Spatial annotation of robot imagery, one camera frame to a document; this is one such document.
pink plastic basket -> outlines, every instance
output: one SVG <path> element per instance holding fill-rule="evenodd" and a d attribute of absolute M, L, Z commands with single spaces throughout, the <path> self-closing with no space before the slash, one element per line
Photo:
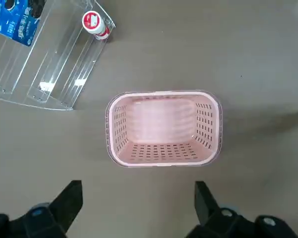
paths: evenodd
<path fill-rule="evenodd" d="M 199 166 L 222 143 L 222 108 L 207 92 L 125 93 L 106 110 L 108 153 L 125 167 Z"/>

white bottle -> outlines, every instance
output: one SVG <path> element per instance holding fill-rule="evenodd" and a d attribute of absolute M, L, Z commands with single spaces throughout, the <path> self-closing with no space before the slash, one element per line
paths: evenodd
<path fill-rule="evenodd" d="M 97 39 L 104 40 L 109 36 L 109 28 L 96 11 L 88 11 L 82 18 L 83 27 L 87 32 L 93 34 Z"/>

acrylic tray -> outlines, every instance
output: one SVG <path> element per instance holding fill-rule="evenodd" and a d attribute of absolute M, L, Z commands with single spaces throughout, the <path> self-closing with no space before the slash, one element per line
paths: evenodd
<path fill-rule="evenodd" d="M 106 41 L 87 33 L 81 18 L 97 3 L 47 0 L 31 47 L 0 35 L 0 100 L 51 110 L 71 110 Z"/>

clear acrylic stand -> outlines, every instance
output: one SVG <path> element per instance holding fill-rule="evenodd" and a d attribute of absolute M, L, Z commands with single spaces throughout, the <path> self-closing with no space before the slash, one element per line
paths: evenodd
<path fill-rule="evenodd" d="M 47 0 L 31 47 L 0 35 L 0 100 L 50 110 L 72 110 L 106 40 L 86 32 L 81 18 L 93 0 Z"/>

gray table surface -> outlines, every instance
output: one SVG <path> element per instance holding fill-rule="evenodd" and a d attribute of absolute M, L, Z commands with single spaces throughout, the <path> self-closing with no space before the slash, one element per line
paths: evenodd
<path fill-rule="evenodd" d="M 298 0 L 112 0 L 117 29 L 76 104 L 0 102 L 0 212 L 12 218 L 83 180 L 69 237 L 181 238 L 197 223 L 194 181 L 249 219 L 298 233 Z M 224 147 L 200 168 L 125 169 L 104 111 L 125 91 L 204 89 L 224 108 Z"/>

